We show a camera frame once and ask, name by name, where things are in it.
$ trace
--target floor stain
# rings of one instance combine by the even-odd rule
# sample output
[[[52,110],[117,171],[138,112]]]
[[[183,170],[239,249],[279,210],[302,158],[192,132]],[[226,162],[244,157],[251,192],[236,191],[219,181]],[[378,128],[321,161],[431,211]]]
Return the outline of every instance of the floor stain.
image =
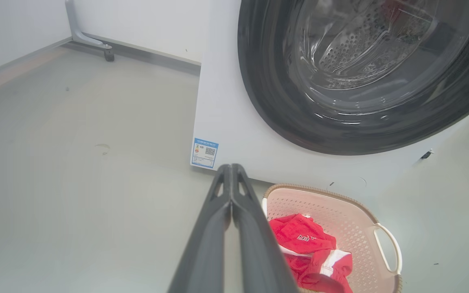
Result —
[[[110,151],[110,146],[105,144],[105,143],[99,143],[99,144],[96,144],[95,145],[96,147],[100,147],[100,148],[104,148],[103,152],[102,152],[102,155],[103,156],[106,156],[108,154],[108,152]]]

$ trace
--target white plastic basket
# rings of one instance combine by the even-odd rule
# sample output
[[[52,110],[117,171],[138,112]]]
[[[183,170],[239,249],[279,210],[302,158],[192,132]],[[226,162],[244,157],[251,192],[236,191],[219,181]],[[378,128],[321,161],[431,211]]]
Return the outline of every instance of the white plastic basket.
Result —
[[[292,214],[310,216],[338,248],[352,252],[353,270],[347,280],[354,293],[400,293],[401,250],[392,233],[359,202],[325,190],[274,185],[262,200],[267,220]],[[376,232],[383,230],[396,251],[396,268],[389,268]]]

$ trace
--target blue label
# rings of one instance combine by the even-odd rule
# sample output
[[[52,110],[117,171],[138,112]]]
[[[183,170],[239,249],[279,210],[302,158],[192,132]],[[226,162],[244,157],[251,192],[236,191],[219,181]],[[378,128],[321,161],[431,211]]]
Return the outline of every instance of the blue label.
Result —
[[[217,150],[218,143],[195,138],[191,163],[212,169],[215,165]]]

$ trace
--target front-loading washing machine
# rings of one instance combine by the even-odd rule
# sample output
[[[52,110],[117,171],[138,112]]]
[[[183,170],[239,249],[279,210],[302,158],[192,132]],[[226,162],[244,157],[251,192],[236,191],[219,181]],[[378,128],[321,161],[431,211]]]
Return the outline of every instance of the front-loading washing machine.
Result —
[[[218,0],[191,160],[349,196],[469,120],[469,0]]]

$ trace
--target red towel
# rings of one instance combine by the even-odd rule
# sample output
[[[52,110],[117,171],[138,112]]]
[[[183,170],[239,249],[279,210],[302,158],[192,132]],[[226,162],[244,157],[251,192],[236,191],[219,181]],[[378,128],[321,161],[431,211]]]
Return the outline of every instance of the red towel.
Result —
[[[298,287],[324,293],[352,293],[346,277],[352,254],[336,249],[335,238],[300,214],[269,222]]]

